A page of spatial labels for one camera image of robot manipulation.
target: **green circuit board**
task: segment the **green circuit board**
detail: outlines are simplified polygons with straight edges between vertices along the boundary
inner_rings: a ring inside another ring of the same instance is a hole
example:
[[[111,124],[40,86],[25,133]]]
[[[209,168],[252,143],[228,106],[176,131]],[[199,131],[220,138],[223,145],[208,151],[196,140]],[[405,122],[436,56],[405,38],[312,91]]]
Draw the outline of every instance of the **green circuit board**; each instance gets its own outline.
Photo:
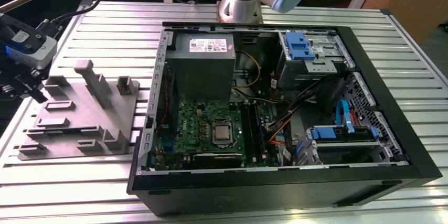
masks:
[[[271,121],[269,105],[257,104],[259,118],[264,124]],[[213,142],[216,122],[231,124],[232,144],[217,145]],[[236,102],[181,102],[179,104],[177,135],[171,140],[172,154],[160,158],[169,170],[180,169],[179,164],[189,153],[237,153],[243,155],[244,167],[267,166],[267,161],[247,162],[244,145],[244,127],[241,125],[240,103]]]
[[[259,106],[260,119],[269,120],[268,106]],[[232,134],[236,144],[220,148],[212,143],[212,122],[232,122]],[[175,152],[236,152],[244,154],[240,105],[233,102],[183,102],[179,106],[179,127]]]

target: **blue drive bracket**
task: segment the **blue drive bracket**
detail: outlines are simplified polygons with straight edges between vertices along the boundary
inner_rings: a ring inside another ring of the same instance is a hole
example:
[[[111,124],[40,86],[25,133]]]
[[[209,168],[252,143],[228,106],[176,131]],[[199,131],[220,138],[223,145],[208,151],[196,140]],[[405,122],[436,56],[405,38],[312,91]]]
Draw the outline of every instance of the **blue drive bracket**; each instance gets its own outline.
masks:
[[[335,129],[332,127],[315,127],[311,130],[312,138],[316,139],[336,139]]]
[[[292,60],[316,59],[316,55],[311,51],[311,43],[303,33],[285,33],[285,40]]]

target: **yellow wire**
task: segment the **yellow wire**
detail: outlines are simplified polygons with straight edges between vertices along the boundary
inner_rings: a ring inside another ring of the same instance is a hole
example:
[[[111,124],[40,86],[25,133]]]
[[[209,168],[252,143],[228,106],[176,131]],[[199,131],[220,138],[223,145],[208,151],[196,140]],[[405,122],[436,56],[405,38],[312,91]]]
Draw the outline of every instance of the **yellow wire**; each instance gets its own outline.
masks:
[[[259,74],[257,74],[257,77],[255,79],[253,82],[251,82],[248,85],[243,85],[243,86],[233,86],[232,88],[235,89],[241,89],[241,88],[247,88],[249,86],[252,86],[259,80],[260,80],[260,76],[261,76],[261,66],[259,64],[259,62],[255,60],[255,58],[252,57],[252,55],[249,55],[245,51],[241,51],[241,50],[237,50],[235,52],[241,52],[247,57],[251,58],[251,60],[253,61],[253,63],[257,65],[257,69],[259,69]]]

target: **power supply label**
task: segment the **power supply label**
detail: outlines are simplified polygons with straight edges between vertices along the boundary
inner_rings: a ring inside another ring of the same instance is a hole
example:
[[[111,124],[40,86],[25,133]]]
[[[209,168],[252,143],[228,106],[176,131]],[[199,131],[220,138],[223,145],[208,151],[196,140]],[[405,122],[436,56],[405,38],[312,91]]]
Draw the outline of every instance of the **power supply label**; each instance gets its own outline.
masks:
[[[192,39],[189,52],[227,52],[225,39]]]

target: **blue plastic latch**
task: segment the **blue plastic latch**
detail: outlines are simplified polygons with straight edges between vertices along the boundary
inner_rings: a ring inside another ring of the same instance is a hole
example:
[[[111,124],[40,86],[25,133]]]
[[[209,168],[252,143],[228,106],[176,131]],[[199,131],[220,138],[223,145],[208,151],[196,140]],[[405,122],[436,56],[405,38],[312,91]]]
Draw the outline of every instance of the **blue plastic latch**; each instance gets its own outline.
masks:
[[[377,140],[379,137],[380,137],[380,132],[379,132],[379,129],[376,127],[371,127],[371,132],[372,132],[372,136],[373,136],[373,139]]]
[[[309,41],[303,33],[285,34],[292,60],[315,60],[316,55],[309,50]]]
[[[303,142],[300,142],[300,144],[297,145],[297,148],[296,148],[296,155],[299,155],[301,149],[303,149]]]
[[[332,127],[319,127],[315,129],[317,129],[320,138],[323,139],[336,138],[335,130]]]
[[[313,139],[319,139],[319,132],[316,128],[311,129],[311,136],[313,137]]]

